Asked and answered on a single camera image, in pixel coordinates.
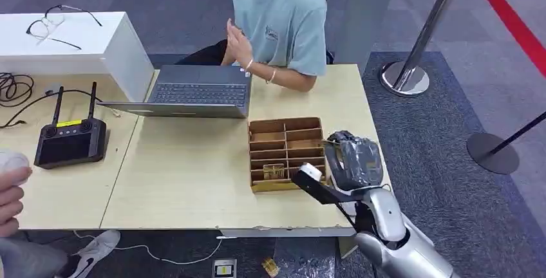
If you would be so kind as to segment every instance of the dark blue carpet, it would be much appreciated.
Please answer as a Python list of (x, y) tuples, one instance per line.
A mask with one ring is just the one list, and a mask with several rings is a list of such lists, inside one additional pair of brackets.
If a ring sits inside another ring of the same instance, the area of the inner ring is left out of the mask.
[[(362, 77), (402, 210), (461, 277), (546, 277), (544, 234), (513, 181), (483, 170), (468, 157), (466, 140), (483, 127), (442, 54), (424, 54), (421, 66), (431, 87), (417, 98), (397, 97), (379, 84), (378, 69), (406, 56), (372, 53)], [(178, 56), (151, 58), (159, 67)], [(31, 235), (41, 242), (60, 236)], [(189, 261), (212, 251), (215, 235), (124, 231), (120, 246), (143, 243), (161, 257)], [(54, 245), (74, 252), (82, 241), (71, 237)], [(231, 239), (211, 260), (189, 266), (155, 261), (140, 249), (114, 252), (89, 277), (210, 277), (213, 259), (231, 257), (238, 259), (240, 277), (267, 277), (260, 266), (266, 257), (278, 263), (279, 277), (373, 277), (370, 263), (358, 252), (340, 260), (331, 238)]]

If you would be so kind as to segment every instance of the small card on floor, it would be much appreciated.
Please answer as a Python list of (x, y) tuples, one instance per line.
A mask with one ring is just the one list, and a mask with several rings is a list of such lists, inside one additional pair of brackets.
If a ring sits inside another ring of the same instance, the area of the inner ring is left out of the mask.
[(212, 267), (212, 278), (237, 278), (237, 260), (215, 260)]

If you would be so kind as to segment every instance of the cardboard compartment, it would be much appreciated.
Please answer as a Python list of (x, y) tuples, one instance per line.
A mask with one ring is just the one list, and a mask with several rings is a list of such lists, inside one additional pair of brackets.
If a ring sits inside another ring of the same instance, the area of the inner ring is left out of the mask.
[(324, 156), (324, 149), (322, 147), (296, 148), (289, 149), (287, 153), (287, 158), (321, 157)]
[(260, 159), (286, 159), (287, 151), (284, 149), (275, 149), (272, 151), (251, 151), (250, 159), (251, 160), (260, 160)]
[(254, 185), (259, 185), (260, 183), (290, 183), (290, 179), (285, 178), (282, 180), (255, 180), (252, 183)]
[(285, 132), (285, 123), (280, 120), (259, 120), (250, 122), (251, 133)]
[(316, 117), (251, 122), (252, 191), (299, 189), (290, 181), (290, 175), (295, 174), (304, 163), (311, 163), (324, 173), (326, 161), (322, 139), (321, 121)]
[(286, 141), (251, 142), (250, 151), (271, 151), (274, 149), (286, 149)]
[(320, 128), (287, 131), (287, 141), (322, 140), (322, 138), (323, 130)]
[(287, 131), (313, 129), (313, 128), (322, 129), (321, 120), (318, 119), (318, 117), (290, 118), (290, 119), (286, 119), (284, 124), (286, 125)]
[(269, 141), (284, 141), (285, 132), (267, 132), (267, 133), (252, 133), (250, 136), (251, 142), (269, 142)]
[(260, 159), (260, 160), (251, 160), (250, 169), (263, 170), (264, 165), (271, 165), (271, 164), (282, 164), (285, 167), (288, 167), (288, 162), (286, 159)]
[(322, 140), (287, 141), (287, 149), (323, 147)]

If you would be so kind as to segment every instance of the robotic arm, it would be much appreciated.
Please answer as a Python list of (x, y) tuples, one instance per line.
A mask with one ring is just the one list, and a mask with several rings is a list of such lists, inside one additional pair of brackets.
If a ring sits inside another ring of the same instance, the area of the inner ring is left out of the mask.
[[(380, 186), (381, 160), (378, 164), (373, 154), (377, 145), (346, 131), (328, 140), (326, 157), (334, 188), (322, 185), (320, 171), (310, 164), (302, 166), (292, 181), (320, 203), (336, 204), (355, 228), (359, 250), (391, 278), (459, 278), (433, 242), (400, 211), (393, 193)], [(343, 203), (354, 204), (354, 218)]]

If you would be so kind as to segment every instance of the eyeglasses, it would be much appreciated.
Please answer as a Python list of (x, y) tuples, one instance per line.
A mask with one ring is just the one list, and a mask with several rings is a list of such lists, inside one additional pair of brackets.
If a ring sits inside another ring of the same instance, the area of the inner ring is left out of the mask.
[(82, 10), (82, 9), (79, 9), (79, 8), (74, 8), (72, 6), (65, 6), (65, 5), (58, 5), (58, 6), (53, 6), (51, 8), (49, 8), (44, 17), (42, 17), (41, 19), (37, 20), (37, 21), (34, 21), (32, 22), (32, 24), (29, 25), (29, 27), (27, 28), (26, 30), (26, 34), (27, 35), (31, 35), (32, 37), (35, 37), (36, 39), (38, 40), (53, 40), (53, 41), (57, 41), (57, 42), (61, 42), (61, 43), (64, 43), (64, 44), (68, 44), (70, 46), (73, 46), (75, 48), (77, 48), (78, 50), (81, 50), (82, 48), (77, 46), (77, 45), (74, 45), (72, 43), (68, 43), (66, 41), (62, 41), (62, 40), (58, 40), (58, 39), (54, 39), (54, 38), (49, 38), (49, 35), (50, 35), (50, 27), (51, 26), (58, 26), (60, 24), (62, 24), (64, 22), (64, 13), (62, 12), (63, 9), (70, 9), (70, 10), (76, 10), (76, 11), (80, 11), (80, 12), (87, 12), (89, 13), (89, 15), (95, 20), (95, 22), (97, 22), (97, 24), (99, 24), (99, 26), (102, 27), (102, 24), (99, 22), (99, 20), (89, 11), (87, 10)]

